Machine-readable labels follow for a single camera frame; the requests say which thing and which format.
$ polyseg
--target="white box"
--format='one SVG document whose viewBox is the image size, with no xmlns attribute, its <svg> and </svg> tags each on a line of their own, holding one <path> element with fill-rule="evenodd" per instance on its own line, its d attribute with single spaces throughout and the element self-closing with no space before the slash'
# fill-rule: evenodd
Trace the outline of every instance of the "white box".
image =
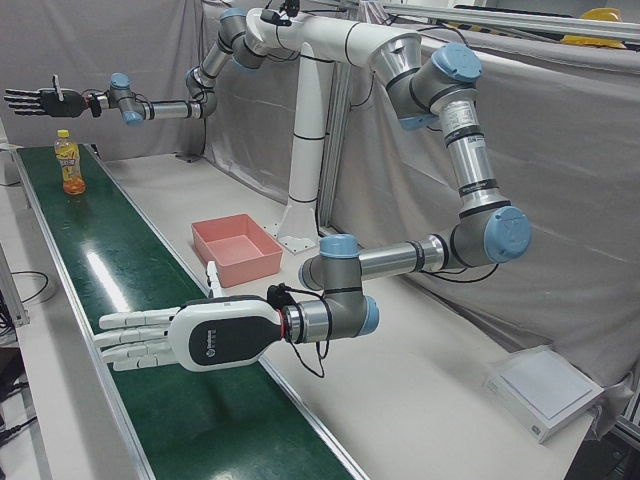
<svg viewBox="0 0 640 480">
<path fill-rule="evenodd" d="M 585 412 L 603 392 L 547 347 L 513 355 L 495 367 L 485 387 L 538 443 Z"/>
</svg>

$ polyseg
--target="conveyor belt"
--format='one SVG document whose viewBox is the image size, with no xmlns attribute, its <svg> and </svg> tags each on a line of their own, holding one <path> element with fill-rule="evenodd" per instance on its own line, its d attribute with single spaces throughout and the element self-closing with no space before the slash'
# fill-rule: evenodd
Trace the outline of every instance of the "conveyor belt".
<svg viewBox="0 0 640 480">
<path fill-rule="evenodd" d="M 57 247 L 53 253 L 59 252 L 93 332 L 99 332 L 98 318 L 118 303 L 149 310 L 202 297 L 86 147 L 81 168 L 87 191 L 75 197 L 62 191 L 52 148 L 20 149 L 19 156 L 25 189 L 36 197 L 33 208 L 42 212 Z M 341 463 L 335 447 L 325 444 L 259 364 L 197 374 L 179 366 L 111 374 L 151 477 L 353 478 L 353 468 Z"/>
</svg>

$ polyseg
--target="pink tray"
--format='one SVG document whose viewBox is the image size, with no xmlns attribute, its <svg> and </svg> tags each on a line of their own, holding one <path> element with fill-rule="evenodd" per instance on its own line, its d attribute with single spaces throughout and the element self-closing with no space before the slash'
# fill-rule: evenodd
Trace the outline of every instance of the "pink tray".
<svg viewBox="0 0 640 480">
<path fill-rule="evenodd" d="M 191 224 L 200 258 L 216 262 L 220 285 L 232 287 L 278 273 L 282 248 L 246 214 Z"/>
</svg>

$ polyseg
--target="bottle label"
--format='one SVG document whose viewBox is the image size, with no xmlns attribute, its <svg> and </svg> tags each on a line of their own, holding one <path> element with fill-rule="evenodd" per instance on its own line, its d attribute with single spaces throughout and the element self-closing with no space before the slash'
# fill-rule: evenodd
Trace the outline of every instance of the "bottle label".
<svg viewBox="0 0 640 480">
<path fill-rule="evenodd" d="M 75 144 L 67 145 L 56 150 L 56 158 L 62 167 L 62 181 L 68 182 L 80 175 L 80 152 Z"/>
</svg>

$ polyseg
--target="plastic bottle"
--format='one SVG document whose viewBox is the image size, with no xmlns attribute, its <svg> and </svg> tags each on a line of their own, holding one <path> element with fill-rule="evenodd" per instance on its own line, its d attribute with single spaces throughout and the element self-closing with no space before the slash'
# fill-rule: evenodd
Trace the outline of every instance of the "plastic bottle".
<svg viewBox="0 0 640 480">
<path fill-rule="evenodd" d="M 78 144 L 69 138 L 69 130 L 58 130 L 54 149 L 62 168 L 62 189 L 69 195 L 84 193 L 87 186 L 80 173 L 80 151 Z"/>
</svg>

